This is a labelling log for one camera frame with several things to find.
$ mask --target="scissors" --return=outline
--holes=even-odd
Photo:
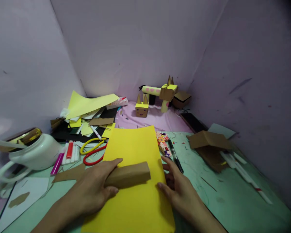
[[[84,158],[83,158],[83,163],[84,163],[86,166],[93,166],[93,165],[95,165],[95,164],[98,164],[98,163],[103,159],[104,154],[102,155],[102,157],[101,157],[100,159],[98,159],[98,160],[95,161],[95,162],[90,163],[90,162],[87,162],[87,161],[86,161],[86,158],[88,158],[88,157],[91,156],[92,154],[97,153],[97,152],[99,152],[99,151],[101,151],[101,150],[103,150],[103,149],[106,149],[106,147],[107,147],[107,145],[108,145],[108,140],[109,140],[109,139],[107,139],[107,138],[101,138],[101,141],[98,143],[97,146],[95,146],[94,148],[90,149],[89,151],[84,151],[84,148],[85,148],[85,146],[86,146],[87,144],[89,144],[89,143],[92,142],[92,141],[97,141],[97,140],[100,140],[100,139],[99,139],[99,138],[94,138],[94,139],[88,140],[86,143],[84,143],[84,145],[83,145],[83,146],[81,147],[81,149],[80,149],[80,154],[85,155]],[[99,147],[101,144],[103,144],[104,142],[106,142],[106,145],[103,146],[103,147],[98,148],[98,147]]]

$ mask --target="white wall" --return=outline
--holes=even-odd
[[[84,95],[50,1],[0,0],[0,139],[30,127],[49,133],[72,90]]]
[[[136,100],[168,75],[186,90],[227,0],[51,0],[88,96]]]
[[[288,1],[229,0],[189,91],[189,108],[234,142],[291,208],[291,11]]]

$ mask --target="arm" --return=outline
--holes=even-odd
[[[190,180],[184,176],[174,162],[162,156],[167,185],[158,183],[157,186],[166,195],[171,205],[201,233],[226,232],[224,227],[204,205]]]
[[[86,169],[75,185],[49,209],[31,233],[57,233],[82,214],[94,214],[119,190],[104,187],[108,175],[122,159],[103,161]]]

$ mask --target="yellow scissors handle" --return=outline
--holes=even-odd
[[[92,141],[97,141],[97,140],[102,140],[102,141],[99,142],[97,146],[95,146],[94,148],[90,149],[89,151],[84,151],[84,148],[86,147],[87,144],[89,144],[89,143],[92,142]],[[80,149],[80,154],[84,155],[84,154],[88,154],[88,153],[92,152],[93,150],[97,149],[101,144],[103,144],[103,143],[104,143],[104,140],[107,140],[107,139],[106,139],[106,138],[101,138],[101,139],[99,139],[99,138],[94,138],[94,139],[90,139],[90,140],[88,140],[88,141],[87,141],[86,143],[84,143],[84,145],[81,147],[81,149]]]

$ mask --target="black pen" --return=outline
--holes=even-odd
[[[168,140],[168,145],[170,147],[170,150],[171,150],[171,154],[172,154],[172,157],[174,159],[174,162],[175,164],[177,165],[177,167],[179,168],[180,172],[183,173],[183,169],[182,169],[182,166],[181,166],[181,163],[177,157],[177,154],[176,154],[176,151],[174,149],[174,146],[172,145],[172,142],[171,140]]]

